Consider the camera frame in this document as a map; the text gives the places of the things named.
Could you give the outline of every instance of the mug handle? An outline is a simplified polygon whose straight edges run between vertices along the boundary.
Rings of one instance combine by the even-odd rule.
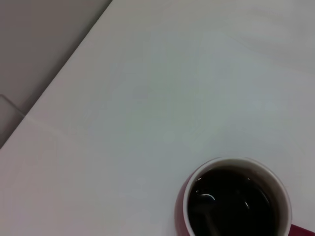
[[[291,225],[289,236],[315,236],[315,233],[296,225]]]

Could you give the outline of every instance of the mug rim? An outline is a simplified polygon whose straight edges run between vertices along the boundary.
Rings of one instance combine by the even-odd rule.
[[[261,167],[263,170],[265,170],[270,177],[272,177],[277,185],[279,186],[280,190],[282,191],[284,197],[285,197],[285,202],[287,205],[287,209],[288,209],[288,223],[285,229],[285,236],[287,236],[289,234],[290,228],[291,228],[291,222],[292,222],[292,207],[291,207],[291,202],[290,202],[290,198],[289,195],[286,191],[286,188],[284,187],[283,183],[281,182],[281,180],[265,165],[261,164],[258,161],[255,161],[251,158],[245,158],[245,157],[237,157],[237,158],[231,158],[231,157],[219,157],[219,158],[215,158],[212,159],[210,161],[207,161],[206,163],[202,164],[199,168],[197,168],[197,170],[194,171],[194,173],[190,176],[188,183],[185,187],[185,191],[184,191],[184,199],[183,199],[183,215],[184,215],[184,222],[185,222],[185,226],[186,229],[188,231],[188,234],[190,236],[195,236],[192,227],[190,225],[189,222],[189,217],[188,217],[188,199],[189,199],[189,194],[192,188],[192,185],[194,184],[196,178],[199,176],[199,174],[204,171],[206,168],[210,167],[211,165],[217,163],[217,162],[221,162],[221,161],[228,161],[228,160],[241,160],[241,161],[246,161],[252,164],[255,164],[259,167]]]

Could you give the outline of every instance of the table surface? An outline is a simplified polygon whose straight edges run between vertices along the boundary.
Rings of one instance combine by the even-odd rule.
[[[171,236],[177,194],[250,157],[315,231],[315,2],[114,0],[0,151],[2,236]]]

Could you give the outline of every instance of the dark liquid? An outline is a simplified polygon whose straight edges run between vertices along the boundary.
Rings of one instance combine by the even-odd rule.
[[[188,215],[196,236],[276,235],[269,198],[251,179],[231,170],[211,170],[196,181]]]

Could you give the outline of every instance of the red mug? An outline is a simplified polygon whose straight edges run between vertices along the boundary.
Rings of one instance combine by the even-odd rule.
[[[214,168],[229,167],[242,169],[253,177],[271,196],[278,215],[277,235],[279,236],[315,236],[314,233],[297,226],[291,226],[292,209],[288,193],[279,178],[261,163],[249,158],[216,158],[200,166],[184,183],[178,195],[175,207],[175,224],[179,236],[195,236],[188,218],[188,199],[194,183],[207,171]]]

